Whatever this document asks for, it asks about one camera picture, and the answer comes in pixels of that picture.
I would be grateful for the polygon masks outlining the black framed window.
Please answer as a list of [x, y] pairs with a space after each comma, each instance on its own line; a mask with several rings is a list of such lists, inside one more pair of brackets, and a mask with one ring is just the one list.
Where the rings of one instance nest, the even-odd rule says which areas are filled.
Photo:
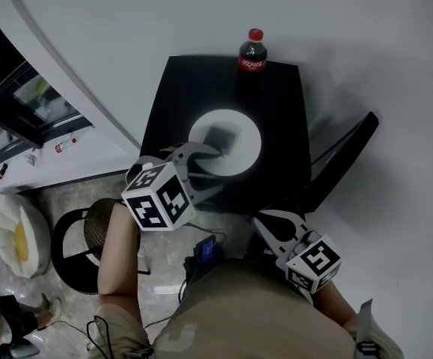
[[0, 164], [90, 125], [0, 29]]

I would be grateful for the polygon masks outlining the clear bottle red label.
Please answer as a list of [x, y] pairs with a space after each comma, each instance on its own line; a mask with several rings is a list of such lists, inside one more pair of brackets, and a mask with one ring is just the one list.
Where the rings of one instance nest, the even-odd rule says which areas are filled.
[[55, 146], [56, 153], [62, 153], [72, 147], [77, 142], [77, 138], [68, 138]]

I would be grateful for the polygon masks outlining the white flower cushion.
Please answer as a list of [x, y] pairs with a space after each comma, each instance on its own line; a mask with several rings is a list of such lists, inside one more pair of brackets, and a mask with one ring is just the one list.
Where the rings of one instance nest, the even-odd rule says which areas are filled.
[[51, 233], [43, 214], [18, 194], [0, 194], [0, 256], [17, 277], [32, 279], [50, 262]]

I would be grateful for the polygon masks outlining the dark sponge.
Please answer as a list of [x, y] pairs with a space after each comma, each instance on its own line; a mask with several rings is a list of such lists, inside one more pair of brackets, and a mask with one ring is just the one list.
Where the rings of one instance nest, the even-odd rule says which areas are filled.
[[203, 139], [203, 143], [215, 148], [221, 154], [228, 155], [236, 141], [237, 134], [235, 131], [211, 125]]

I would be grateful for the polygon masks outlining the white round plate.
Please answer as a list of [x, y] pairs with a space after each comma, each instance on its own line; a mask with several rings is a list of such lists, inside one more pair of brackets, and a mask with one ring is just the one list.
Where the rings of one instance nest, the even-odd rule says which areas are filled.
[[235, 110], [214, 110], [204, 114], [193, 124], [188, 135], [189, 141], [203, 143], [211, 125], [235, 131], [236, 141], [228, 155], [221, 154], [216, 159], [199, 159], [197, 164], [204, 171], [220, 177], [236, 176], [250, 169], [257, 161], [262, 147], [261, 134], [255, 122]]

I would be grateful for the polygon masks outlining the person's left forearm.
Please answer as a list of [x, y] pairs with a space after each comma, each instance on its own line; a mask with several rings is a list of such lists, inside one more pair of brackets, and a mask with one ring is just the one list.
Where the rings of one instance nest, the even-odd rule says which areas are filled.
[[101, 296], [138, 295], [139, 230], [130, 211], [116, 203], [112, 209], [99, 264]]

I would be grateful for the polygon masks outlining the person's right forearm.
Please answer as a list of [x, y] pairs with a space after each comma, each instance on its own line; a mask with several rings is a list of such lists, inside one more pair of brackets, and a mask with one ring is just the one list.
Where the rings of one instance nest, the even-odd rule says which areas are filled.
[[332, 281], [313, 294], [312, 300], [319, 312], [340, 326], [346, 325], [357, 315]]

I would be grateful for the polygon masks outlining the black mini fridge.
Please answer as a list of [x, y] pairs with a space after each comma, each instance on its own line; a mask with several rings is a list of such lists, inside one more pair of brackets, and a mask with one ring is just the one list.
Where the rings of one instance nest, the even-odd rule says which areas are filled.
[[378, 127], [364, 119], [320, 156], [325, 166], [313, 174], [304, 96], [295, 65], [269, 61], [256, 83], [238, 81], [234, 57], [172, 56], [159, 83], [141, 153], [156, 156], [165, 147], [188, 141], [204, 114], [229, 109], [257, 125], [262, 147], [242, 174], [219, 177], [224, 189], [201, 204], [210, 212], [249, 214], [282, 203], [301, 214], [315, 211], [354, 164]]

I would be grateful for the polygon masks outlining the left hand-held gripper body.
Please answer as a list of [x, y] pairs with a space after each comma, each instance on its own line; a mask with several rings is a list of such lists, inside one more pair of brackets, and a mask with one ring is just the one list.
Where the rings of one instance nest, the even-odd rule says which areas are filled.
[[192, 221], [196, 210], [173, 162], [142, 156], [141, 171], [128, 178], [121, 197], [143, 231], [172, 231]]

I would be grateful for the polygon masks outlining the person's beige shirt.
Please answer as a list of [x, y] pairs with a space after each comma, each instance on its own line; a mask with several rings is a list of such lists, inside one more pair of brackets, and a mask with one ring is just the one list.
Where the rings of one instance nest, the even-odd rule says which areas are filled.
[[340, 326], [286, 281], [244, 260], [192, 283], [150, 340], [135, 304], [102, 304], [87, 359], [356, 359], [357, 315]]

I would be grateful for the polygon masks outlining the cola bottle red cap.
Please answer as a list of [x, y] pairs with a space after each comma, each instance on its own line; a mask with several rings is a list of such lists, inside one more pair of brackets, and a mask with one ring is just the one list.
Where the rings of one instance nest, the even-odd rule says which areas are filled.
[[258, 82], [265, 70], [268, 50], [262, 43], [264, 32], [251, 28], [247, 40], [239, 47], [238, 81], [243, 84]]

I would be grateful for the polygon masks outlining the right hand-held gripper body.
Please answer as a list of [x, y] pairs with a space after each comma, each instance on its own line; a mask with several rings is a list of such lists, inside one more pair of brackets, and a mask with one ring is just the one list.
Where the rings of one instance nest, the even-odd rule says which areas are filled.
[[276, 260], [285, 278], [310, 294], [329, 283], [340, 269], [342, 258], [333, 240], [309, 230], [292, 249]]

